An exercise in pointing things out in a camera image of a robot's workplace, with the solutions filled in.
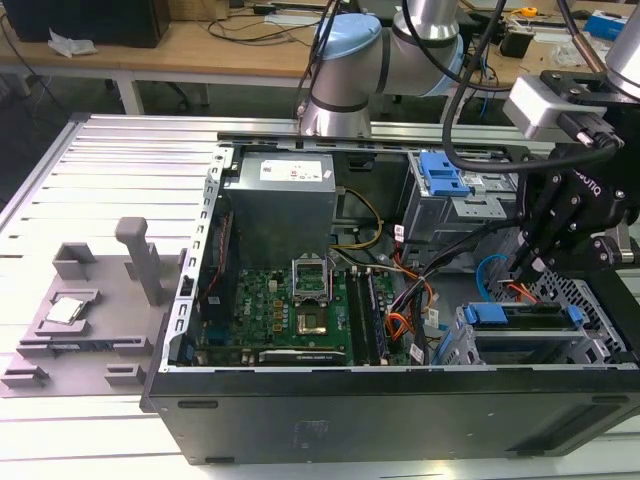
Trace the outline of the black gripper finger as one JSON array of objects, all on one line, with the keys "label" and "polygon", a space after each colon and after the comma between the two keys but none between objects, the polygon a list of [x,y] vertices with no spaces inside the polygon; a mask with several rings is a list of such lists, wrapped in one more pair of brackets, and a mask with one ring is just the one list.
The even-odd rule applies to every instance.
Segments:
[{"label": "black gripper finger", "polygon": [[540,199],[523,199],[516,210],[517,232],[514,234],[513,252],[509,256],[510,273],[542,273],[543,261],[533,243],[538,227],[536,217],[543,202]]},{"label": "black gripper finger", "polygon": [[527,261],[527,282],[537,281],[542,274],[560,262],[559,258],[574,247],[574,221],[567,215],[545,215],[528,226],[527,245],[531,260]]}]

